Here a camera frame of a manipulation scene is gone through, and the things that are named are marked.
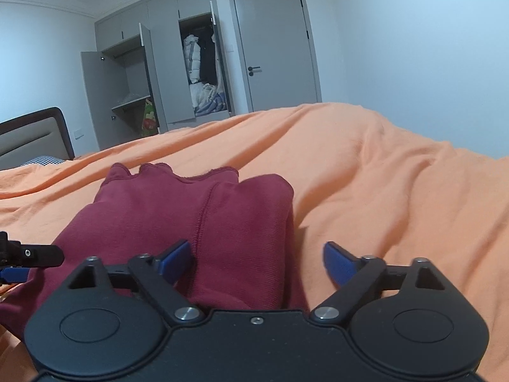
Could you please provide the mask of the brown padded headboard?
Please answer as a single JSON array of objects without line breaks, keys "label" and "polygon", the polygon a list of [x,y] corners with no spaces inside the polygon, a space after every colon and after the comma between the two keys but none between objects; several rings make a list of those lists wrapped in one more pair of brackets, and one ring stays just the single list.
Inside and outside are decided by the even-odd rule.
[{"label": "brown padded headboard", "polygon": [[31,162],[73,160],[75,153],[63,112],[50,107],[1,123],[1,169]]}]

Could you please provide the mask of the hanging clothes in wardrobe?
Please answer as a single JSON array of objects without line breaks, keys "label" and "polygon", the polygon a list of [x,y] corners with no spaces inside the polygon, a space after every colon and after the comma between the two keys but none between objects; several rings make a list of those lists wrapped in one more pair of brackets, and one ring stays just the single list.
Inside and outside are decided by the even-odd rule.
[{"label": "hanging clothes in wardrobe", "polygon": [[190,34],[183,40],[188,83],[218,86],[216,37],[214,33]]}]

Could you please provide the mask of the grey room door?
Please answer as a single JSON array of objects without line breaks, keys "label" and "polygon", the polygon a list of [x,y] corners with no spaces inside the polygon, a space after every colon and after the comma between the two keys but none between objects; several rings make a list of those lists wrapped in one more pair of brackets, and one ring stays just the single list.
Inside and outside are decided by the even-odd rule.
[{"label": "grey room door", "polygon": [[[305,0],[231,0],[248,104],[317,103],[321,90]],[[262,72],[248,76],[248,67]]]}]

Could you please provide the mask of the orange bed sheet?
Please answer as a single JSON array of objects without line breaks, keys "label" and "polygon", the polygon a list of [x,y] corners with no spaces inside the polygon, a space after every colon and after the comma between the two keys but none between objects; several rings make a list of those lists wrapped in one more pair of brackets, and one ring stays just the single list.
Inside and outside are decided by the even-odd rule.
[{"label": "orange bed sheet", "polygon": [[485,319],[480,367],[508,378],[508,161],[398,128],[345,103],[306,104],[175,129],[57,166],[1,174],[1,227],[49,243],[91,203],[108,169],[164,162],[179,175],[221,167],[242,179],[265,173],[295,192],[304,289],[311,304],[331,294],[327,241],[392,264],[431,259]]}]

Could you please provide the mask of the grey wardrobe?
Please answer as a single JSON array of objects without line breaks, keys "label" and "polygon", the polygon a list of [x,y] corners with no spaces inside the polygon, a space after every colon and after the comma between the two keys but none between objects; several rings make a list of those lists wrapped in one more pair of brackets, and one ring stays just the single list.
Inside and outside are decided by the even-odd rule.
[{"label": "grey wardrobe", "polygon": [[[95,24],[96,50],[83,52],[85,91],[98,147],[107,149],[142,137],[145,100],[154,104],[159,133],[232,117],[217,0],[142,0]],[[183,40],[214,33],[217,88],[225,111],[195,117]]]}]

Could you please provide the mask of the white wall socket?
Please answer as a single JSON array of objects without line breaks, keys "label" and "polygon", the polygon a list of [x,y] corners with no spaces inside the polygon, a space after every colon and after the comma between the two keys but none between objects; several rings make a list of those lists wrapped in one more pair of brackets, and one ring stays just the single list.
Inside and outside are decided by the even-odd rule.
[{"label": "white wall socket", "polygon": [[82,138],[84,136],[84,132],[83,132],[82,129],[76,129],[73,132],[73,136],[74,136],[75,140],[78,140],[78,139],[80,139],[80,138]]}]

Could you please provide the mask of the colourful bag in wardrobe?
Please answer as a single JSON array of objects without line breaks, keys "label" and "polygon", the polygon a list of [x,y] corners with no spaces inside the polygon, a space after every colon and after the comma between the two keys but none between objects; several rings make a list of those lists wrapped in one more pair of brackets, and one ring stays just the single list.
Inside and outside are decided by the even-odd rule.
[{"label": "colourful bag in wardrobe", "polygon": [[141,131],[143,137],[157,135],[159,133],[156,110],[150,98],[145,100],[143,106]]}]

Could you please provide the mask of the folded clothes pile in wardrobe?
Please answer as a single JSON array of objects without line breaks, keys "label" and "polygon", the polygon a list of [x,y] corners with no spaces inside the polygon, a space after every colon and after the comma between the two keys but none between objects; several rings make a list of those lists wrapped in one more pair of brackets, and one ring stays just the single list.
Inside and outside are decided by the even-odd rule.
[{"label": "folded clothes pile in wardrobe", "polygon": [[189,85],[189,89],[195,117],[227,110],[226,93],[215,85],[197,82]]}]

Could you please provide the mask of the dark red garment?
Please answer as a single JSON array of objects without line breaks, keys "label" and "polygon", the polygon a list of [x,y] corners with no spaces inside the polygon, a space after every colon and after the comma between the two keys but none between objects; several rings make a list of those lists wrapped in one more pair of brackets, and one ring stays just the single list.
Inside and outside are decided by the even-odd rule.
[{"label": "dark red garment", "polygon": [[292,186],[276,174],[241,180],[218,168],[182,178],[170,166],[138,173],[114,164],[94,201],[56,237],[57,268],[32,272],[1,304],[1,323],[20,336],[31,315],[87,257],[123,264],[174,243],[192,245],[195,263],[178,291],[204,309],[306,309],[295,260]]}]

